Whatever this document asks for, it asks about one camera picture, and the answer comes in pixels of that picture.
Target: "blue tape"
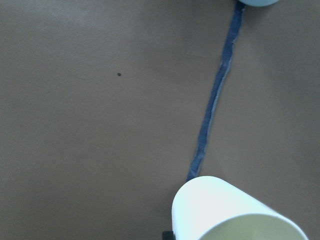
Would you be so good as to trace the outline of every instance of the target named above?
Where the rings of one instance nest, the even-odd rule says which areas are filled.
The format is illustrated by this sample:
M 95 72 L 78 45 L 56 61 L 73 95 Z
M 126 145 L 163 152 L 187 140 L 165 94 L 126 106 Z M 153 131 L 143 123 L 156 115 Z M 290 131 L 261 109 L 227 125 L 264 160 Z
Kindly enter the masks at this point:
M 222 51 L 221 64 L 215 76 L 215 81 L 211 91 L 211 96 L 209 99 L 209 103 L 206 107 L 204 119 L 199 132 L 197 148 L 189 169 L 189 173 L 186 178 L 187 182 L 198 176 L 201 163 L 203 162 L 206 156 L 206 148 L 208 145 L 212 119 L 214 116 L 214 112 L 217 106 L 218 98 L 219 98 L 224 80 L 231 66 L 233 49 L 239 35 L 245 9 L 246 9 L 246 5 L 244 3 L 239 1 L 236 2 L 232 21 L 229 27 L 229 32 L 227 34 L 223 51 Z

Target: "blue ribbon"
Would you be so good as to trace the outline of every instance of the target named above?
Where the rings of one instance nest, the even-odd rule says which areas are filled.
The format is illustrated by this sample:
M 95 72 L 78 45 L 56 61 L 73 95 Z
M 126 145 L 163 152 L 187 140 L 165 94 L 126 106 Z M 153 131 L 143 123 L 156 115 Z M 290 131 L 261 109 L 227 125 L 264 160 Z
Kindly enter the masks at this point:
M 211 91 L 211 96 L 209 99 L 209 103 L 206 107 L 204 119 L 199 132 L 197 148 L 189 169 L 189 173 L 186 178 L 186 182 L 196 178 L 199 175 L 200 166 L 206 156 L 206 148 L 208 145 L 211 123 L 213 120 L 214 112 L 216 110 L 218 98 L 219 98 L 224 80 L 231 66 L 233 49 L 239 35 L 245 9 L 246 9 L 246 5 L 244 3 L 239 1 L 236 2 L 232 21 L 229 27 L 229 32 L 227 34 L 223 51 L 222 51 L 221 64 L 215 76 L 215 81 Z

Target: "white cup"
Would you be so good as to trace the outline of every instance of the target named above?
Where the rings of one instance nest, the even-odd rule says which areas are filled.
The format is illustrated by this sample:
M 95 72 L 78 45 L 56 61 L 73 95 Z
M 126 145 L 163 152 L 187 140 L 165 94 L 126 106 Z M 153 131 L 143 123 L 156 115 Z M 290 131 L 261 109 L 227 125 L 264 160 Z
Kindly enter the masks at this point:
M 239 0 L 244 4 L 254 7 L 264 7 L 278 2 L 279 0 Z
M 172 204 L 176 240 L 308 240 L 291 220 L 226 181 L 196 177 Z

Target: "blue strip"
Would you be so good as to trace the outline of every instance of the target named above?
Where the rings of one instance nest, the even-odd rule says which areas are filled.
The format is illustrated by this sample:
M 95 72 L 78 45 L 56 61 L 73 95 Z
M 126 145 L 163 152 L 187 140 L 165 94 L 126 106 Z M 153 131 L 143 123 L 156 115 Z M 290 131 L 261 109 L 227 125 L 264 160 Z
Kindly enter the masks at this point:
M 245 9 L 246 9 L 246 5 L 244 3 L 239 1 L 236 2 L 232 21 L 229 27 L 229 32 L 223 47 L 221 65 L 220 65 L 219 71 L 215 76 L 213 89 L 211 91 L 211 97 L 206 107 L 201 130 L 198 136 L 197 149 L 195 151 L 195 154 L 190 166 L 190 170 L 186 178 L 187 182 L 198 176 L 201 163 L 203 162 L 206 156 L 206 148 L 208 144 L 212 119 L 214 116 L 214 112 L 217 106 L 218 98 L 219 98 L 224 80 L 230 69 L 233 49 L 239 35 L 239 30 L 241 28 Z

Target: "black object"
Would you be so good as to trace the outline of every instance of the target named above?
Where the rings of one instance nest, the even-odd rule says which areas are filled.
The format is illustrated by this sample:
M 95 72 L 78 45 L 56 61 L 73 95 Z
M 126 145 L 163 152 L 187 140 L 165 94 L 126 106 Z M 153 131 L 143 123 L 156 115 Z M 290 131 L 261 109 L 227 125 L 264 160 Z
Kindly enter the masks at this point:
M 176 240 L 173 231 L 163 231 L 162 232 L 162 240 Z

